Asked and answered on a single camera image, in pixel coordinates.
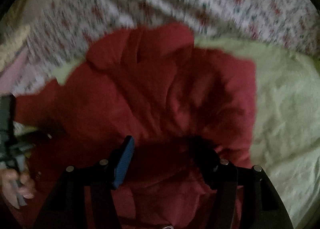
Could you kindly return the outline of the person's left hand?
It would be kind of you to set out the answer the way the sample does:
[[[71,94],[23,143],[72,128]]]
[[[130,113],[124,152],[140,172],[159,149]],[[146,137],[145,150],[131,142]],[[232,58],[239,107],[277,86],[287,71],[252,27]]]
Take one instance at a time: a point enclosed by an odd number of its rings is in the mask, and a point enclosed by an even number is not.
[[[12,207],[20,209],[22,200],[35,196],[35,182],[30,178],[28,170],[20,174],[14,169],[1,169],[2,195]]]

